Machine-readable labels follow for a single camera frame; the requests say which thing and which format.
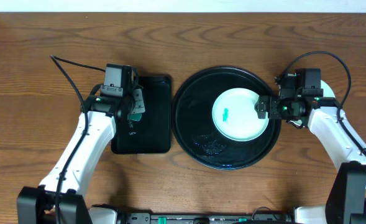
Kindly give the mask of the green sponge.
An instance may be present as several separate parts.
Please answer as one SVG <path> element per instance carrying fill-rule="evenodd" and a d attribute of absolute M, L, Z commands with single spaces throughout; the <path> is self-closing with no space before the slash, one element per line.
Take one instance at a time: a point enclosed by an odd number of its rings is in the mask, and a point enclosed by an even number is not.
<path fill-rule="evenodd" d="M 142 113 L 130 114 L 129 119 L 132 121 L 140 121 L 142 119 Z"/>

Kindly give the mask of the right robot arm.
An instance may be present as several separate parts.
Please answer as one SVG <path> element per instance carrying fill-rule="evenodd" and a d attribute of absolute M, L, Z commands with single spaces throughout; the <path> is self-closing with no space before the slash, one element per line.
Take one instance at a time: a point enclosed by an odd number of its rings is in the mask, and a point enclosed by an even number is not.
<path fill-rule="evenodd" d="M 337 176 L 325 205 L 298 207 L 296 223 L 366 223 L 366 143 L 335 98 L 260 96 L 260 119 L 300 119 L 325 148 Z"/>

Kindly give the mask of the mint green plate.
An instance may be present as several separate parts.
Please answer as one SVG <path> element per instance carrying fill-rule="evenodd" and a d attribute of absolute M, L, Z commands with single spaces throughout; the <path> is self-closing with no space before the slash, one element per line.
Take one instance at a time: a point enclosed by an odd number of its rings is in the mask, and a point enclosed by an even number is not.
<path fill-rule="evenodd" d="M 212 108 L 216 129 L 233 141 L 251 141 L 267 128 L 268 119 L 260 119 L 255 110 L 259 95 L 246 88 L 233 88 L 220 94 Z"/>
<path fill-rule="evenodd" d="M 323 97 L 326 98 L 335 98 L 335 94 L 332 88 L 323 80 L 321 80 L 321 88 L 323 89 Z"/>

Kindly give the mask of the black rectangular tray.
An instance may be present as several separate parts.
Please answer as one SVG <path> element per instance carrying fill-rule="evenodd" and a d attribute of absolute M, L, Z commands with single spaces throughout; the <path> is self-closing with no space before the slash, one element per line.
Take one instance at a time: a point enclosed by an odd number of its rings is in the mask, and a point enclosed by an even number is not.
<path fill-rule="evenodd" d="M 171 147 L 172 84 L 168 76 L 140 77 L 145 112 L 140 121 L 117 121 L 115 154 L 166 153 Z"/>

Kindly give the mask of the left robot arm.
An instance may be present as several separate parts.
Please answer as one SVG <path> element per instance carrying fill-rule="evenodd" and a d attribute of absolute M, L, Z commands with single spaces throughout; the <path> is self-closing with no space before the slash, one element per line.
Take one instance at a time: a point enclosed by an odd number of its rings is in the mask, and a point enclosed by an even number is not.
<path fill-rule="evenodd" d="M 142 90 L 127 95 L 103 90 L 81 100 L 76 130 L 53 169 L 38 187 L 23 187 L 17 198 L 19 223 L 117 223 L 107 205 L 88 208 L 85 195 L 101 154 L 117 134 L 117 122 L 145 111 Z"/>

